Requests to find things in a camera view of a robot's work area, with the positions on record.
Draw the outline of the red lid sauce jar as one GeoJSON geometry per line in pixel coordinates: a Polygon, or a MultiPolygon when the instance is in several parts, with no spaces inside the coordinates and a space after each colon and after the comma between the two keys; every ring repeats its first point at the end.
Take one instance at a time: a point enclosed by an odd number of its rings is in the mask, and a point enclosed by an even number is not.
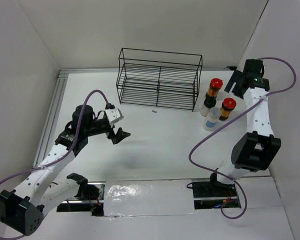
{"type": "Polygon", "coordinates": [[[237,102],[230,97],[227,97],[223,100],[221,105],[221,115],[219,117],[219,120],[225,121],[229,118],[231,112],[236,108],[237,102]]]}
{"type": "Polygon", "coordinates": [[[206,96],[216,99],[222,86],[223,81],[220,78],[213,78],[209,83],[209,88],[206,92],[206,96]]]}

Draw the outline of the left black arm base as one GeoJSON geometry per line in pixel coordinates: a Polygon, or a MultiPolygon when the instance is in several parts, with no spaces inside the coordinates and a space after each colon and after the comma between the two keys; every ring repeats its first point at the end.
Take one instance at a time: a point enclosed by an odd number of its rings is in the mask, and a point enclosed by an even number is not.
{"type": "Polygon", "coordinates": [[[89,212],[94,217],[104,216],[104,182],[89,182],[87,178],[77,173],[66,177],[74,180],[78,185],[77,194],[63,201],[56,209],[57,213],[89,212]]]}

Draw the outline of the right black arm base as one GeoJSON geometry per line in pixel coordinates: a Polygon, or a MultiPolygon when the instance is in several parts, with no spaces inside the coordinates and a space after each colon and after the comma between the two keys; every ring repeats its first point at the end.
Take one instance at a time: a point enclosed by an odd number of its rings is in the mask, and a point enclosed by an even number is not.
{"type": "Polygon", "coordinates": [[[195,210],[240,208],[240,200],[234,184],[217,181],[217,174],[212,173],[209,180],[192,181],[186,185],[192,190],[195,210]]]}

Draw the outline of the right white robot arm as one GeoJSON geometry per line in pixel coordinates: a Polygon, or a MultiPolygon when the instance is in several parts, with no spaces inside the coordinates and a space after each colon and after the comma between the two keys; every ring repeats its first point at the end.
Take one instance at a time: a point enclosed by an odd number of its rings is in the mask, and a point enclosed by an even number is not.
{"type": "Polygon", "coordinates": [[[281,140],[274,136],[270,124],[266,96],[270,84],[263,77],[264,70],[262,60],[248,59],[243,71],[235,70],[224,89],[244,100],[248,110],[246,133],[233,147],[231,162],[210,175],[208,190],[213,196],[220,196],[245,175],[268,169],[281,147],[281,140]]]}

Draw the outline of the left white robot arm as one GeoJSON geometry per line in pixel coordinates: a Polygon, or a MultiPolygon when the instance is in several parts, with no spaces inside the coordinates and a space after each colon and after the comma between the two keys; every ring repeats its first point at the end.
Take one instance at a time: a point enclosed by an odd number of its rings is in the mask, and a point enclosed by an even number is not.
{"type": "Polygon", "coordinates": [[[67,175],[55,187],[51,184],[88,144],[89,137],[105,134],[114,145],[129,137],[131,134],[122,128],[114,131],[115,123],[123,117],[121,110],[111,103],[99,113],[89,105],[77,106],[72,120],[66,124],[41,164],[13,190],[0,193],[0,222],[30,236],[61,202],[72,197],[78,200],[87,197],[88,180],[77,173],[67,175]]]}

